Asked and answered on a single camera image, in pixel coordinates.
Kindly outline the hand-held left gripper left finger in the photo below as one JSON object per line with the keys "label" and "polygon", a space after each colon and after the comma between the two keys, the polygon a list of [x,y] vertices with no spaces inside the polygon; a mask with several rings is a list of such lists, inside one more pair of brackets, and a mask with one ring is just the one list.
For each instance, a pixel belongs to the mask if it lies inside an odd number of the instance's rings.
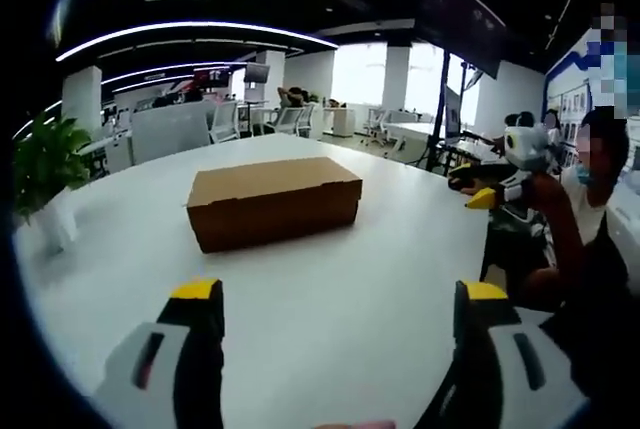
{"label": "hand-held left gripper left finger", "polygon": [[222,428],[223,283],[176,288],[111,352],[93,401],[113,428]]}

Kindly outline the person's right hand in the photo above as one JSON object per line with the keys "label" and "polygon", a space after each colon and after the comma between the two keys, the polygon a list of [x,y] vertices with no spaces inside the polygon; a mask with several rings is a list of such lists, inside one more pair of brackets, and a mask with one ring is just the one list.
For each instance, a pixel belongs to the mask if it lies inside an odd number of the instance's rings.
{"label": "person's right hand", "polygon": [[535,173],[528,180],[526,199],[529,205],[541,212],[559,207],[567,200],[562,184],[546,173]]}

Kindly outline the person's left hand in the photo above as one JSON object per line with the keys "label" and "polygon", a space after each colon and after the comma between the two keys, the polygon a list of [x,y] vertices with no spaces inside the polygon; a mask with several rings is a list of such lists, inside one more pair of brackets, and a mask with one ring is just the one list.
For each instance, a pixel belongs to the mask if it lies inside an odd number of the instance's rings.
{"label": "person's left hand", "polygon": [[373,420],[361,422],[334,422],[314,426],[313,429],[395,429],[393,420]]}

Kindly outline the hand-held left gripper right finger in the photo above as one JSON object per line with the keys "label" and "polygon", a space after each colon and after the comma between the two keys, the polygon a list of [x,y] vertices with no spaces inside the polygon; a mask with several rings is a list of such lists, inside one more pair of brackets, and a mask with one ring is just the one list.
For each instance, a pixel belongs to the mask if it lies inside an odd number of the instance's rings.
{"label": "hand-held left gripper right finger", "polygon": [[484,282],[455,287],[453,358],[419,428],[574,428],[590,406],[571,362],[525,310]]}

